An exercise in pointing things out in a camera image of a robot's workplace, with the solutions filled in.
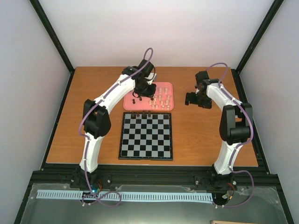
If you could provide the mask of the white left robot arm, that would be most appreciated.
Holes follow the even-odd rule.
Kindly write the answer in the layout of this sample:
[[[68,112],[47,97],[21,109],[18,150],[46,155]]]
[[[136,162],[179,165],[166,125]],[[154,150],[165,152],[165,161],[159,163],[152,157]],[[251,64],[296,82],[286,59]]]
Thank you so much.
[[[87,188],[96,185],[97,176],[93,172],[98,167],[98,156],[104,137],[110,131],[110,113],[124,96],[137,87],[136,82],[141,81],[145,86],[142,91],[149,90],[149,93],[142,94],[143,97],[151,98],[155,93],[153,82],[157,77],[154,67],[146,72],[142,67],[126,67],[115,83],[102,95],[94,100],[86,100],[83,109],[83,118],[78,128],[80,136],[85,138],[84,151],[80,168],[84,171],[81,176],[81,183]]]

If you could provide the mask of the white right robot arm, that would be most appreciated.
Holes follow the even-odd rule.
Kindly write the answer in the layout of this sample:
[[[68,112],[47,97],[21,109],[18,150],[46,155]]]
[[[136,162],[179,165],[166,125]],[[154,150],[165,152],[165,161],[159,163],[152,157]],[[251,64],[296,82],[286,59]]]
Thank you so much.
[[[222,139],[214,169],[218,175],[228,175],[233,172],[240,149],[253,139],[253,110],[251,104],[234,98],[217,79],[199,81],[196,91],[185,96],[185,105],[211,109],[212,102],[221,110],[219,133]]]

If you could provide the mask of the black aluminium frame base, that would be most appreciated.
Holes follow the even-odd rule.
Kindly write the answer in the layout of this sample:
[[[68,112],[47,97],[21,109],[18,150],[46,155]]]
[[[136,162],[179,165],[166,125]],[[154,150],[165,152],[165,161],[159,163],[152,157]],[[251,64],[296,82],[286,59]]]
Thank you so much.
[[[247,170],[254,179],[255,186],[276,187],[282,208],[289,224],[294,222],[279,178],[271,174],[265,167],[236,167],[235,170]],[[195,184],[200,177],[208,175],[211,167],[190,166],[133,166],[133,165],[99,165],[96,174],[102,180],[104,188],[133,185],[181,185],[192,189],[200,189]],[[23,217],[29,194],[35,183],[79,183],[79,166],[77,164],[48,164],[42,165],[41,170],[34,171],[30,178],[27,190],[15,218],[19,224]]]

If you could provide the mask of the black white chess board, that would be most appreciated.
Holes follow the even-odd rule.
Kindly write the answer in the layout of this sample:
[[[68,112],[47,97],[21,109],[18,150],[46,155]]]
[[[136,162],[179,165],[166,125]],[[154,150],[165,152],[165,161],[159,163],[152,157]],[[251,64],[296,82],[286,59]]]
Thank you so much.
[[[172,161],[171,113],[153,112],[150,118],[123,113],[118,159]]]

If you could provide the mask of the pink plastic tray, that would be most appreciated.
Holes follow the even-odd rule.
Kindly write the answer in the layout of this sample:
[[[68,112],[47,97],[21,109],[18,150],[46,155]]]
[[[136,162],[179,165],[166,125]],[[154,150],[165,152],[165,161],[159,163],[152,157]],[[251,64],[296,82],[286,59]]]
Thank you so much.
[[[156,92],[154,94],[152,104],[149,104],[150,98],[142,97],[140,100],[137,97],[137,94],[133,94],[133,91],[130,91],[123,98],[123,108],[127,111],[163,111],[161,105],[164,105],[164,111],[171,111],[174,108],[174,99],[173,99],[173,86],[169,82],[155,82]],[[170,95],[170,101],[167,102],[167,97]]]

